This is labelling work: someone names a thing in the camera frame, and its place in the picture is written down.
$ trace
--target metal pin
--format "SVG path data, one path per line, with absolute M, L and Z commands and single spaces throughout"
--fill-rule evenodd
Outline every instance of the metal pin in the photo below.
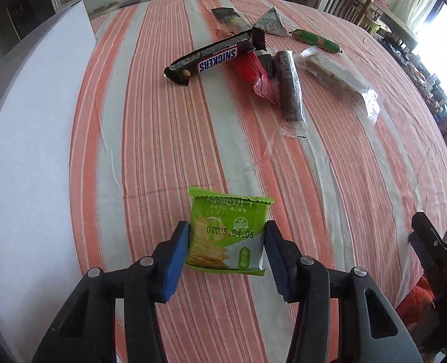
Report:
M 155 263 L 155 260 L 152 257 L 142 257 L 139 263 L 141 266 L 151 266 Z
M 307 255 L 303 255 L 299 258 L 299 261 L 305 266 L 311 266 L 314 264 L 314 258 L 308 257 Z
M 97 277 L 101 274 L 101 269 L 99 268 L 92 268 L 89 269 L 89 271 L 87 272 L 87 275 L 91 278 Z
M 355 272 L 355 275 L 357 275 L 358 277 L 364 277 L 368 274 L 366 269 L 362 268 L 361 266 L 356 266 L 353 271 Z

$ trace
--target snickers wrapper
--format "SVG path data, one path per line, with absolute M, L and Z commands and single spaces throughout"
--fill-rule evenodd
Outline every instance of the snickers wrapper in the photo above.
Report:
M 180 57 L 166 67 L 164 73 L 172 82 L 188 86 L 190 77 L 253 50 L 265 50 L 265 35 L 258 28 L 251 28 Z

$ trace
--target green snack package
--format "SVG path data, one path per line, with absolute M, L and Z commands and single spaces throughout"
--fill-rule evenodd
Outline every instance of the green snack package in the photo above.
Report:
M 337 43 L 311 33 L 310 31 L 298 28 L 297 30 L 292 31 L 291 34 L 296 41 L 304 42 L 307 45 L 315 45 L 329 53 L 342 53 L 342 50 Z
M 189 194 L 194 199 L 186 264 L 212 273 L 263 276 L 264 225 L 274 200 L 198 187 L 190 187 Z

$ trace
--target wrapped candy bar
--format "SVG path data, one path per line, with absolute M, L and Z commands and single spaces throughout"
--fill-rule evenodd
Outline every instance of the wrapped candy bar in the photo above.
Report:
M 252 28 L 247 21 L 240 16 L 233 8 L 213 8 L 213 14 L 234 34 L 247 31 Z M 269 78 L 275 78 L 274 59 L 271 54 L 264 50 L 256 50 L 255 55 L 259 58 L 260 63 L 267 72 Z
M 279 84 L 280 103 L 286 121 L 305 121 L 301 83 L 297 76 L 292 52 L 283 50 L 274 57 Z
M 172 62 L 164 73 L 172 82 L 188 86 L 190 77 L 253 50 L 265 50 L 265 35 L 258 28 L 243 31 L 188 53 Z

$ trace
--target striped tablecloth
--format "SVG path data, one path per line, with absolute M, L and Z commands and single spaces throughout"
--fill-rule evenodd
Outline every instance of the striped tablecloth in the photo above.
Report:
M 307 139 L 282 135 L 280 110 L 222 64 L 171 83 L 164 68 L 215 42 L 224 26 L 210 9 L 233 7 L 250 23 L 275 6 L 291 28 L 341 45 L 381 97 L 375 126 L 313 76 L 299 71 Z M 395 306 L 421 275 L 407 244 L 425 211 L 447 227 L 447 149 L 418 91 L 362 29 L 280 0 L 155 0 L 93 21 L 98 44 L 74 118 L 70 202 L 83 272 L 127 267 L 189 220 L 188 186 L 270 196 L 286 239 L 325 266 L 360 265 Z M 275 50 L 301 52 L 267 36 Z M 265 277 L 185 268 L 176 294 L 158 306 L 169 361 L 285 361 L 296 307 Z M 123 305 L 116 344 L 126 360 Z M 337 322 L 330 357 L 337 347 Z

